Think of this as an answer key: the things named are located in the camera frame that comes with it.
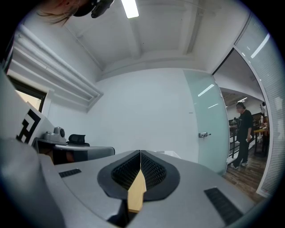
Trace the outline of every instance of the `man in black shirt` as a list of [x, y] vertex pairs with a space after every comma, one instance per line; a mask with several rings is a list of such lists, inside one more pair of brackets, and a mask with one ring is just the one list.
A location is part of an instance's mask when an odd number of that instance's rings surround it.
[[242, 166], [248, 164], [248, 147], [249, 143], [253, 140], [253, 117], [250, 111], [245, 109], [242, 102], [236, 104], [236, 111], [240, 113], [240, 117], [237, 121], [237, 137], [240, 142], [240, 150], [237, 159], [231, 164], [231, 167], [237, 169], [242, 160]]

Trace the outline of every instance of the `wooden floor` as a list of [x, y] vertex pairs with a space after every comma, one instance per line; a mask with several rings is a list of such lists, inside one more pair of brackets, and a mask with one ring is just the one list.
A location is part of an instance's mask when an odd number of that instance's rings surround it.
[[[258, 144], [257, 150], [261, 150], [261, 144]], [[256, 190], [261, 181], [266, 160], [267, 157], [256, 157], [253, 147], [248, 153], [248, 165], [246, 167], [240, 166], [239, 169], [233, 169], [231, 166], [228, 166], [224, 178], [248, 195], [255, 203], [258, 203], [264, 199], [264, 197], [256, 193]]]

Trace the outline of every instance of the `door handle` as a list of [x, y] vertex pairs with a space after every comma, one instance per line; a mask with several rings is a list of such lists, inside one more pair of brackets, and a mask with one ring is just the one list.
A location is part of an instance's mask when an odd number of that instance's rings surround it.
[[205, 138], [205, 137], [207, 137], [207, 136], [209, 136], [209, 135], [211, 135], [211, 134], [208, 134], [208, 132], [203, 132], [203, 133], [199, 133], [199, 134], [198, 134], [198, 137], [199, 137], [199, 138]]

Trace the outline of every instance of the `glass door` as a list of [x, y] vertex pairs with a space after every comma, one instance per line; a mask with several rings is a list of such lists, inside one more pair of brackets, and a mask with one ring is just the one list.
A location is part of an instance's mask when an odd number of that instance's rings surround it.
[[184, 70], [194, 103], [199, 138], [199, 164], [220, 175], [227, 167], [229, 150], [228, 116], [220, 89], [211, 74]]

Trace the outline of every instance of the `white ceiling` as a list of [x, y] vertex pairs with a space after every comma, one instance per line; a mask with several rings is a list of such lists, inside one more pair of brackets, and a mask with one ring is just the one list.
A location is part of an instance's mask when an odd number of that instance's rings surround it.
[[236, 50], [227, 57], [214, 78], [223, 92], [264, 100], [256, 77]]
[[226, 106], [234, 105], [238, 101], [240, 101], [241, 99], [246, 97], [244, 95], [232, 94], [232, 93], [228, 93], [228, 92], [224, 92], [224, 91], [222, 91], [222, 95], [223, 95], [224, 103]]
[[[194, 0], [203, 5], [202, 0]], [[136, 0], [139, 17], [127, 19], [120, 0], [99, 18], [70, 18], [66, 28], [89, 52], [101, 70], [124, 59], [139, 60], [144, 54], [174, 51], [175, 57], [191, 60], [200, 13], [183, 0]]]

